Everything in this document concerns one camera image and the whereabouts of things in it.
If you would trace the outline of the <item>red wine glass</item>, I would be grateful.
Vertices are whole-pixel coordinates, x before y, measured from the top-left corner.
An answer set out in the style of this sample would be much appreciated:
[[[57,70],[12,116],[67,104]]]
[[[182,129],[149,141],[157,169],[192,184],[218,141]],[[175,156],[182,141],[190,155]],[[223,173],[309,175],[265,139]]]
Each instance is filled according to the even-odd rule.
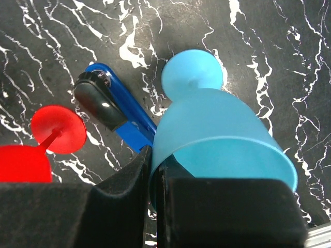
[[[1,146],[1,183],[50,183],[51,165],[46,151],[69,154],[81,149],[86,127],[74,111],[60,105],[40,108],[32,117],[37,146]]]

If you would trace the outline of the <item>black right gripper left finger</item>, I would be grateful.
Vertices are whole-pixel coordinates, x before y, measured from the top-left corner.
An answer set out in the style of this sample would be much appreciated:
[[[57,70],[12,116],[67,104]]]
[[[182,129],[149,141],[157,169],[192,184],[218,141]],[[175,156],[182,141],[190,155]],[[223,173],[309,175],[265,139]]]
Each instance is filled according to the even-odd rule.
[[[142,247],[151,158],[97,185],[2,183],[1,247]]]

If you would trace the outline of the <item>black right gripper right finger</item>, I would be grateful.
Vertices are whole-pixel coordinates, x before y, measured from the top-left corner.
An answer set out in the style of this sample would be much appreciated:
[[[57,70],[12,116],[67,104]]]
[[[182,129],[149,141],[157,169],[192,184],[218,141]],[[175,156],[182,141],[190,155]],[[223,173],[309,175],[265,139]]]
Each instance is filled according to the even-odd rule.
[[[156,171],[159,247],[304,247],[289,187],[274,179],[195,178],[176,162]]]

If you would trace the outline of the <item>blue wine glass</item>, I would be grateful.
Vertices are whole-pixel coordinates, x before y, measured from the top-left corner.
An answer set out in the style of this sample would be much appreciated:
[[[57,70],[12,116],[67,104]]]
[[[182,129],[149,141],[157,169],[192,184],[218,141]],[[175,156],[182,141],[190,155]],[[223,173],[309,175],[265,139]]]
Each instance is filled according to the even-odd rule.
[[[177,53],[164,66],[161,84],[171,104],[154,137],[151,179],[174,156],[196,178],[278,179],[296,191],[293,163],[254,111],[221,89],[214,55]]]

